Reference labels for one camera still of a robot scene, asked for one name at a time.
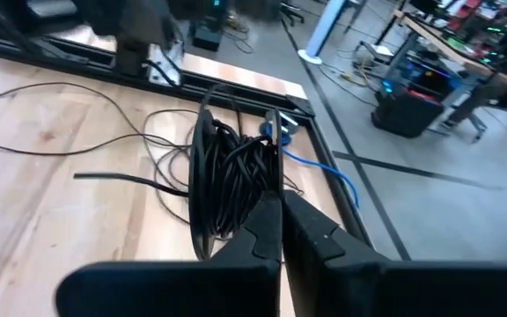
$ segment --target office chair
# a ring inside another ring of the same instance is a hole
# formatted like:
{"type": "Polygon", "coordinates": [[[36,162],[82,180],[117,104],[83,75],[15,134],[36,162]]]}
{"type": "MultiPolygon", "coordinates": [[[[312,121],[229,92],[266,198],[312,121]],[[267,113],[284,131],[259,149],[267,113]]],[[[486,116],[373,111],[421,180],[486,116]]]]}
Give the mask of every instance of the office chair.
{"type": "Polygon", "coordinates": [[[303,17],[298,12],[300,11],[300,8],[293,5],[290,0],[284,0],[281,2],[281,13],[289,18],[290,26],[295,26],[295,19],[298,18],[300,20],[300,23],[304,24],[305,17],[303,17]]]}
{"type": "Polygon", "coordinates": [[[471,98],[471,95],[469,93],[469,96],[466,100],[461,102],[453,102],[451,108],[454,109],[454,111],[450,114],[445,122],[442,122],[440,124],[445,132],[438,129],[435,129],[434,131],[449,136],[451,134],[450,131],[452,131],[452,129],[455,128],[460,122],[469,120],[476,130],[476,134],[473,138],[473,143],[479,142],[488,129],[486,123],[484,123],[481,118],[474,113],[480,107],[490,107],[507,112],[507,87],[499,83],[494,83],[493,85],[488,85],[486,87],[486,92],[483,92],[481,95],[478,95],[476,97],[473,96],[471,98]],[[451,120],[452,117],[458,118],[458,122],[457,124],[448,126],[447,121],[451,120]]]}

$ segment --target black floor line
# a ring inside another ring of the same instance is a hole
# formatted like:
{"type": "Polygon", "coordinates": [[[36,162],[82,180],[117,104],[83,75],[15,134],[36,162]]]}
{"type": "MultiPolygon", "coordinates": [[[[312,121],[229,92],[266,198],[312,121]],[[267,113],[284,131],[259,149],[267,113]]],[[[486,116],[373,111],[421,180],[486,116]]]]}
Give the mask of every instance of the black floor line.
{"type": "Polygon", "coordinates": [[[359,163],[369,165],[369,166],[381,167],[381,168],[385,168],[385,169],[391,170],[391,171],[396,171],[396,172],[401,172],[401,173],[409,173],[412,175],[428,177],[428,178],[435,179],[435,180],[450,181],[453,183],[468,185],[468,186],[472,186],[472,187],[476,187],[476,188],[483,188],[483,189],[496,190],[496,191],[507,191],[507,187],[504,187],[504,186],[485,184],[485,183],[481,183],[479,181],[472,181],[472,180],[460,178],[457,176],[445,175],[445,174],[441,174],[441,173],[434,173],[434,172],[424,171],[421,169],[407,167],[407,166],[399,166],[396,164],[386,163],[386,162],[378,161],[378,160],[371,159],[371,158],[362,158],[362,157],[358,157],[358,156],[355,156],[352,154],[342,153],[339,151],[332,151],[332,153],[334,154],[334,156],[337,159],[347,159],[352,162],[359,162],[359,163]]]}
{"type": "MultiPolygon", "coordinates": [[[[287,36],[289,37],[290,44],[292,44],[292,47],[295,49],[295,51],[298,51],[298,44],[295,41],[294,37],[290,33],[289,27],[286,23],[283,22],[283,27],[285,29],[285,32],[287,33],[287,36]]],[[[324,105],[324,108],[326,109],[327,114],[330,116],[330,119],[332,119],[332,123],[334,124],[334,128],[338,132],[338,135],[340,136],[340,139],[342,140],[343,145],[348,150],[349,154],[356,157],[355,151],[353,150],[353,147],[348,141],[348,138],[346,137],[345,133],[343,132],[342,125],[338,121],[338,119],[335,116],[334,110],[330,106],[330,101],[328,100],[326,94],[322,90],[322,87],[316,80],[316,77],[306,64],[306,61],[302,58],[298,58],[300,62],[302,63],[303,67],[305,68],[306,74],[310,78],[310,81],[312,82],[312,85],[314,86],[314,89],[316,90],[316,93],[320,97],[320,100],[322,101],[322,105],[324,105]]],[[[375,209],[378,212],[378,215],[380,216],[381,220],[383,221],[383,224],[385,225],[386,231],[388,232],[389,236],[391,237],[391,240],[393,241],[394,247],[396,247],[396,250],[398,251],[400,258],[404,261],[411,260],[410,254],[408,253],[406,246],[404,246],[404,243],[402,242],[402,239],[400,238],[400,235],[396,231],[396,228],[394,228],[393,221],[391,218],[388,217],[388,214],[386,213],[385,206],[380,201],[380,198],[378,197],[377,191],[372,186],[371,181],[369,180],[369,177],[367,176],[367,173],[363,169],[363,166],[360,162],[354,161],[354,164],[356,166],[357,173],[359,174],[359,177],[363,181],[363,184],[365,185],[365,188],[367,189],[367,192],[369,193],[369,196],[371,197],[371,200],[373,201],[373,205],[375,206],[375,209]]]]}

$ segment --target cable on floor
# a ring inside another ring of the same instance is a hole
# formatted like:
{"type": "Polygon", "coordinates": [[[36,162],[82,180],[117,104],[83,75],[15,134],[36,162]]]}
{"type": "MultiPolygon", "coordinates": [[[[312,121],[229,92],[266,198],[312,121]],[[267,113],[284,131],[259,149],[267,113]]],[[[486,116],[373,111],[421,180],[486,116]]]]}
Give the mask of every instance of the cable on floor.
{"type": "Polygon", "coordinates": [[[355,50],[353,49],[336,49],[335,50],[335,54],[340,57],[340,58],[343,58],[343,59],[347,59],[347,60],[351,60],[353,59],[353,53],[355,52],[355,50]],[[351,53],[350,56],[345,56],[345,55],[341,55],[340,53],[351,53]]]}
{"type": "Polygon", "coordinates": [[[343,86],[342,84],[338,83],[337,81],[335,81],[333,78],[331,78],[323,69],[322,67],[319,67],[318,68],[320,70],[320,72],[322,73],[322,75],[324,75],[324,77],[326,77],[328,80],[330,80],[331,82],[333,82],[335,85],[337,85],[340,89],[342,89],[343,91],[347,92],[348,94],[350,94],[352,97],[354,97],[355,99],[363,102],[365,105],[369,105],[369,106],[373,106],[373,107],[378,107],[377,105],[371,103],[370,101],[367,101],[367,100],[363,100],[361,99],[359,96],[355,95],[353,92],[351,92],[348,88],[346,88],[345,86],[343,86]]]}
{"type": "Polygon", "coordinates": [[[360,74],[359,77],[363,78],[363,82],[362,83],[360,83],[360,82],[356,81],[355,79],[353,79],[353,75],[350,75],[350,74],[346,73],[345,71],[340,70],[339,68],[337,68],[337,67],[335,67],[333,65],[330,65],[330,64],[327,64],[327,63],[322,63],[322,65],[328,67],[329,69],[337,71],[340,74],[341,78],[343,78],[346,81],[349,81],[353,85],[358,85],[360,87],[366,87],[366,88],[371,89],[374,92],[377,92],[377,90],[373,89],[373,87],[372,87],[375,84],[372,81],[370,81],[369,78],[367,77],[367,72],[365,70],[365,63],[367,63],[367,62],[372,62],[372,60],[371,59],[365,59],[365,60],[363,60],[359,64],[359,67],[357,68],[357,70],[359,71],[359,74],[360,74]]]}
{"type": "Polygon", "coordinates": [[[228,17],[226,20],[226,25],[237,34],[223,30],[223,35],[233,40],[236,48],[238,48],[243,53],[252,54],[254,52],[254,48],[247,42],[249,40],[250,33],[249,27],[239,21],[237,16],[233,15],[228,17]]]}

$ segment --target desk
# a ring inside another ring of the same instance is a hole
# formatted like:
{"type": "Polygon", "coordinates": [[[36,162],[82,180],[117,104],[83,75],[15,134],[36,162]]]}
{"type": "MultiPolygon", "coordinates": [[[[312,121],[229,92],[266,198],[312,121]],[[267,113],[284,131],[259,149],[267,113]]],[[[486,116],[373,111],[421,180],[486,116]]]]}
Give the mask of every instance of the desk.
{"type": "MultiPolygon", "coordinates": [[[[490,68],[488,68],[486,65],[479,63],[472,58],[466,58],[463,55],[460,55],[445,41],[441,41],[438,37],[431,34],[434,33],[437,36],[441,36],[440,31],[431,28],[429,26],[424,26],[422,24],[416,23],[411,18],[405,17],[402,11],[395,11],[394,16],[397,18],[401,18],[400,22],[402,24],[408,26],[410,29],[412,29],[413,32],[417,33],[418,35],[422,36],[423,38],[431,42],[441,52],[447,55],[449,59],[453,60],[459,65],[465,67],[468,70],[479,73],[483,76],[489,76],[492,73],[490,68]]],[[[507,75],[503,73],[498,73],[496,75],[496,80],[499,80],[503,84],[507,85],[507,75]]]]}
{"type": "MultiPolygon", "coordinates": [[[[281,94],[298,86],[221,63],[205,62],[212,74],[251,85],[271,86],[281,94]]],[[[44,70],[0,59],[0,92],[28,85],[64,81],[96,89],[117,101],[140,127],[149,112],[197,109],[186,100],[44,70]]],[[[216,118],[236,126],[232,111],[212,107],[216,118]]],[[[245,132],[256,135],[262,118],[243,114],[245,132]]],[[[193,114],[154,118],[146,132],[183,143],[195,123],[193,114]]],[[[0,99],[0,144],[31,151],[67,151],[131,133],[117,111],[103,99],[69,86],[47,86],[0,99]]],[[[156,149],[154,155],[167,150],[156,149]]],[[[290,151],[307,159],[316,154],[305,129],[290,151]]],[[[305,191],[305,199],[341,223],[323,172],[285,159],[285,173],[305,191]]],[[[187,162],[177,161],[183,180],[187,162]]],[[[73,269],[110,260],[195,260],[187,225],[170,216],[152,189],[123,181],[74,181],[83,171],[117,171],[152,176],[142,140],[126,139],[101,150],[67,158],[29,157],[0,151],[0,316],[54,315],[55,287],[73,269]]],[[[163,195],[183,217],[187,204],[163,195]]],[[[281,315],[294,315],[283,267],[281,315]]]]}

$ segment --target metal bracket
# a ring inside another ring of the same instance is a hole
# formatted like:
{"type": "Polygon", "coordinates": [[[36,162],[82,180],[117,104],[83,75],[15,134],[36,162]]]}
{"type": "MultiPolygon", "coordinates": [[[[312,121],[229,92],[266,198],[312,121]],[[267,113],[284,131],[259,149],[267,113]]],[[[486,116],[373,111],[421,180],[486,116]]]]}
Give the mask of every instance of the metal bracket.
{"type": "Polygon", "coordinates": [[[291,104],[295,105],[295,107],[297,109],[299,109],[300,111],[302,111],[303,113],[308,114],[311,117],[315,116],[314,110],[312,110],[312,106],[310,105],[310,101],[308,101],[304,98],[299,98],[299,97],[295,97],[295,96],[291,96],[291,95],[285,95],[285,98],[291,104]]]}
{"type": "MultiPolygon", "coordinates": [[[[181,66],[183,64],[183,43],[176,42],[169,52],[163,52],[159,45],[151,45],[150,59],[176,84],[181,85],[181,66]]],[[[149,80],[153,84],[169,85],[158,70],[151,68],[149,80]]]]}

